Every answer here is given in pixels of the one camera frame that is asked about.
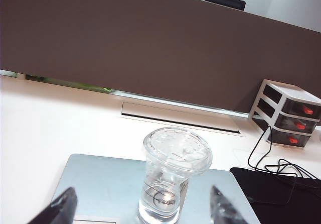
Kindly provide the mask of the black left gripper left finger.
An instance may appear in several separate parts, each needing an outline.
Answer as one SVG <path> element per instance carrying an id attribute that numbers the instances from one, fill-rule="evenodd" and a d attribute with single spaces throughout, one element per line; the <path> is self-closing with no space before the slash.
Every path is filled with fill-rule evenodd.
<path id="1" fill-rule="evenodd" d="M 29 223 L 73 223 L 77 208 L 75 188 L 69 187 Z"/>

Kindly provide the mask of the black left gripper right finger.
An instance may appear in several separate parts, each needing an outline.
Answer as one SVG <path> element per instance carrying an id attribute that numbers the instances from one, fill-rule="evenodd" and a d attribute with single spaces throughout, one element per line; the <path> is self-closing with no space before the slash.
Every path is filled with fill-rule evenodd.
<path id="1" fill-rule="evenodd" d="M 210 192 L 211 223 L 247 223 L 241 213 L 233 206 L 230 200 L 215 186 Z"/>

